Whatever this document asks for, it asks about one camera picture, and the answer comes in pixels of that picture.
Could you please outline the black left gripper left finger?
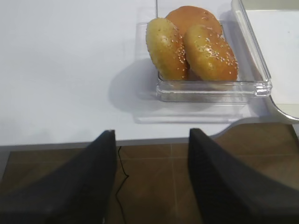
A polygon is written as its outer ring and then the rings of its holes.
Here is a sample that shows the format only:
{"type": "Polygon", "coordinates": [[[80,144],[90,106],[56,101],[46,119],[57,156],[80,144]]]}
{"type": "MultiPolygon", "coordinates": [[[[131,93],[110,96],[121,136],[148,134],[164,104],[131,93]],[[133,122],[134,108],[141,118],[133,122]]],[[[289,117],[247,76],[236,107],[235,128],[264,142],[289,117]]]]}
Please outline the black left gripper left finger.
{"type": "Polygon", "coordinates": [[[116,173],[113,130],[35,183],[0,198],[2,224],[101,224],[116,173]]]}

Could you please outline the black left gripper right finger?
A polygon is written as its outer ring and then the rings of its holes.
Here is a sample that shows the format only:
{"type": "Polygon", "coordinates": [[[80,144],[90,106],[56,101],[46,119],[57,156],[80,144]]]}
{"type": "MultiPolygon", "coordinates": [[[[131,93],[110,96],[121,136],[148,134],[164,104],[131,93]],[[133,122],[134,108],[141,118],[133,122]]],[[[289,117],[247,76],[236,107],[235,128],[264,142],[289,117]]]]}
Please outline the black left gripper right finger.
{"type": "Polygon", "coordinates": [[[299,192],[258,173],[200,129],[189,132],[188,172],[205,224],[297,224],[299,192]]]}

